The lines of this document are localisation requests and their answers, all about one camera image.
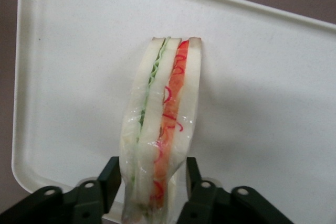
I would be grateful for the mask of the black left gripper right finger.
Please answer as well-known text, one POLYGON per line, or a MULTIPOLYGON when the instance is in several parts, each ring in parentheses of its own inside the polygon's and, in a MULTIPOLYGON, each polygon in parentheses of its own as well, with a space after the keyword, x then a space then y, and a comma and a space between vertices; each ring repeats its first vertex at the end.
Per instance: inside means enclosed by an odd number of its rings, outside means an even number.
POLYGON ((178 223, 335 223, 335 165, 321 158, 244 158, 202 177, 189 157, 186 180, 178 223))

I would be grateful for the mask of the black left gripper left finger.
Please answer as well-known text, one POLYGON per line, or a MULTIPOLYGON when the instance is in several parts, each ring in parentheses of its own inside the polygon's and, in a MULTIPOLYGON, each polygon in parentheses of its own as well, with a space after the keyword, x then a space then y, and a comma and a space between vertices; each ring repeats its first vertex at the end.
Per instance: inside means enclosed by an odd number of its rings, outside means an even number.
POLYGON ((102 223, 120 185, 119 158, 112 157, 98 178, 67 193, 56 186, 42 187, 1 213, 1 223, 102 223))

